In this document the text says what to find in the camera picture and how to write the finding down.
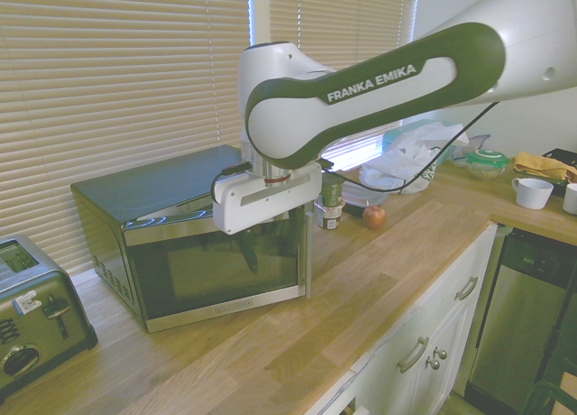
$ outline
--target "black cable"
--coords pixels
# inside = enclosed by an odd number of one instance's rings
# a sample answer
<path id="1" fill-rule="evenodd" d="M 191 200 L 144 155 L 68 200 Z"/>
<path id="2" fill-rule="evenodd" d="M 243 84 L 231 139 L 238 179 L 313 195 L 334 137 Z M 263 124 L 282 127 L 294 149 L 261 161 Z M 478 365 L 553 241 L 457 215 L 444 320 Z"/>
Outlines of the black cable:
<path id="1" fill-rule="evenodd" d="M 377 192 L 396 192 L 396 191 L 401 191 L 404 188 L 408 187 L 411 183 L 413 183 L 415 180 L 417 180 L 418 178 L 420 178 L 423 173 L 429 168 L 431 167 L 436 160 L 438 160 L 441 155 L 443 154 L 444 151 L 446 151 L 449 146 L 451 146 L 451 144 L 453 144 L 455 142 L 455 140 L 457 138 L 459 138 L 459 136 L 461 136 L 462 133 L 464 133 L 465 131 L 467 131 L 469 128 L 471 128 L 473 125 L 475 125 L 477 123 L 477 121 L 479 119 L 481 119 L 484 115 L 486 115 L 496 104 L 498 104 L 499 102 L 493 102 L 490 106 L 486 107 L 483 111 L 481 111 L 478 115 L 475 116 L 474 119 L 472 119 L 461 131 L 459 131 L 451 140 L 449 140 L 447 142 L 447 144 L 443 147 L 443 149 L 441 149 L 441 151 L 418 173 L 415 175 L 415 177 L 413 179 L 411 179 L 409 182 L 405 183 L 404 185 L 400 186 L 400 187 L 396 187 L 396 188 L 391 188 L 391 189 L 378 189 L 378 188 L 373 188 L 373 187 L 367 187 L 366 185 L 363 185 L 360 182 L 357 182 L 355 180 L 350 180 L 349 178 L 347 178 L 346 176 L 344 176 L 343 174 L 340 173 L 336 173 L 334 171 L 329 171 L 329 170 L 324 170 L 326 172 L 329 172 L 333 175 L 335 175 L 338 178 L 341 178 L 343 180 L 346 180 L 347 182 L 351 182 L 355 185 L 358 185 L 359 187 L 363 187 L 365 189 L 368 189 L 370 191 L 377 191 Z"/>
<path id="2" fill-rule="evenodd" d="M 216 196 L 215 196 L 215 185 L 216 185 L 217 180 L 219 180 L 223 176 L 230 176 L 231 174 L 242 173 L 243 171 L 250 170 L 251 168 L 252 168 L 252 163 L 250 161 L 246 161 L 246 162 L 241 162 L 241 163 L 238 163 L 238 164 L 233 165 L 231 167 L 226 167 L 225 169 L 223 169 L 220 173 L 218 173 L 216 175 L 216 177 L 213 179 L 213 183 L 210 186 L 211 199 L 215 203 L 218 203 L 216 201 Z"/>

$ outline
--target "window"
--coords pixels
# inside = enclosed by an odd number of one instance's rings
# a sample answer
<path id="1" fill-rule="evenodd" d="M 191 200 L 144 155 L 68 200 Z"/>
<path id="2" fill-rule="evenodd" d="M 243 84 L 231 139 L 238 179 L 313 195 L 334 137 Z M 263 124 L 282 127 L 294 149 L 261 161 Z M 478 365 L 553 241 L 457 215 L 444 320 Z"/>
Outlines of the window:
<path id="1" fill-rule="evenodd" d="M 0 0 L 0 235 L 92 268 L 69 185 L 238 144 L 248 0 Z"/>
<path id="2" fill-rule="evenodd" d="M 412 40 L 417 0 L 270 0 L 273 41 L 342 69 Z M 382 134 L 400 123 L 343 138 L 323 156 L 347 170 L 380 155 Z"/>

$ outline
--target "dishwasher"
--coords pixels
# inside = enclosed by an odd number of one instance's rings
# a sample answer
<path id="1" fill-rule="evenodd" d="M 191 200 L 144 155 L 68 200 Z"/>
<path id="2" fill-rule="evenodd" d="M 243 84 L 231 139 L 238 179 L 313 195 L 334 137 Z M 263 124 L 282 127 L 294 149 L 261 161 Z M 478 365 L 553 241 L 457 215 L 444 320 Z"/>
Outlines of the dishwasher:
<path id="1" fill-rule="evenodd" d="M 514 229 L 505 237 L 465 400 L 519 414 L 535 382 L 559 382 L 577 356 L 577 247 Z"/>

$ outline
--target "white cup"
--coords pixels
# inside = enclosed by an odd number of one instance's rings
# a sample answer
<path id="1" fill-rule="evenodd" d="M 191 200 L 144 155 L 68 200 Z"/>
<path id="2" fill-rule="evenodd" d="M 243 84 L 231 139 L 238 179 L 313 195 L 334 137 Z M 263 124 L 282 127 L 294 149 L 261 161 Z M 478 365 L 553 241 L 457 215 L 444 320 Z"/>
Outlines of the white cup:
<path id="1" fill-rule="evenodd" d="M 517 204 L 527 209 L 542 209 L 553 191 L 553 184 L 546 180 L 515 178 L 511 182 L 517 192 Z"/>
<path id="2" fill-rule="evenodd" d="M 577 215 L 577 183 L 570 183 L 565 190 L 565 200 L 563 210 L 570 214 Z"/>

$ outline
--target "plastic bag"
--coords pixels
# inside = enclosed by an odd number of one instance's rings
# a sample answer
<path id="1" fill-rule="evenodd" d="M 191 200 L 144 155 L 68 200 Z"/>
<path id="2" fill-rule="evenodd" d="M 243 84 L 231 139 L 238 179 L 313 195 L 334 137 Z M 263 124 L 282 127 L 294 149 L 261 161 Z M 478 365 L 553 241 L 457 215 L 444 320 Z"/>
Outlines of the plastic bag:
<path id="1" fill-rule="evenodd" d="M 464 167 L 467 165 L 467 153 L 475 152 L 479 149 L 485 151 L 495 150 L 490 141 L 490 134 L 476 135 L 469 139 L 468 145 L 455 147 L 451 154 L 451 160 L 457 167 Z"/>
<path id="2" fill-rule="evenodd" d="M 462 129 L 460 124 L 444 126 L 434 122 L 401 134 L 381 156 L 362 165 L 359 180 L 363 185 L 378 189 L 402 187 L 415 178 Z M 467 135 L 461 134 L 453 144 L 464 146 L 468 143 Z M 426 189 L 434 176 L 435 165 L 400 193 L 411 194 Z"/>

